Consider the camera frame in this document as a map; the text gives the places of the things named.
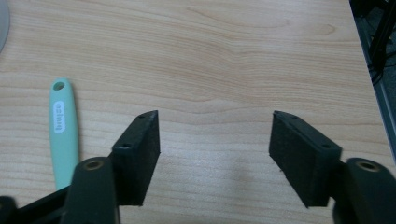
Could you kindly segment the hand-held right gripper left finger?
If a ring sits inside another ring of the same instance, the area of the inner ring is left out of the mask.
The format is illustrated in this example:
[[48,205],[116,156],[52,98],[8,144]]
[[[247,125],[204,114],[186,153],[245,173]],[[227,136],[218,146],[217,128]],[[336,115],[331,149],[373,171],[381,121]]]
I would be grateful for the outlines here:
[[142,206],[159,159],[158,111],[137,116],[112,147],[117,202]]

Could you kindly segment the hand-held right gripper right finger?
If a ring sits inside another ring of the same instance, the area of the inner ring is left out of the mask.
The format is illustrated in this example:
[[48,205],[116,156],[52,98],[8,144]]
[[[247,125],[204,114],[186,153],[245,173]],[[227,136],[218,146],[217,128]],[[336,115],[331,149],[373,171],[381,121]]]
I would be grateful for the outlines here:
[[334,141],[303,119],[273,113],[269,155],[306,207],[328,204],[330,176],[341,154]]

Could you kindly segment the grey round plate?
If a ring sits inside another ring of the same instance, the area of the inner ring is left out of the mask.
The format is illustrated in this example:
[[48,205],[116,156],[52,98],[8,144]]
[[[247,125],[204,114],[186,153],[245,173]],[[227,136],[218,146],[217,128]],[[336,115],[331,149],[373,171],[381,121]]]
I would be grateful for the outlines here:
[[0,52],[7,42],[10,14],[7,0],[0,0]]

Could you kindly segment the metal frame rail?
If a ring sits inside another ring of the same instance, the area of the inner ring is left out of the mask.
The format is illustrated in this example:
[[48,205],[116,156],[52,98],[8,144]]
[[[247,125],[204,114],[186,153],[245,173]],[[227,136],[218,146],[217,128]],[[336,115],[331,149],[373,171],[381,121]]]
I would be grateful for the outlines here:
[[396,162],[396,0],[349,0]]

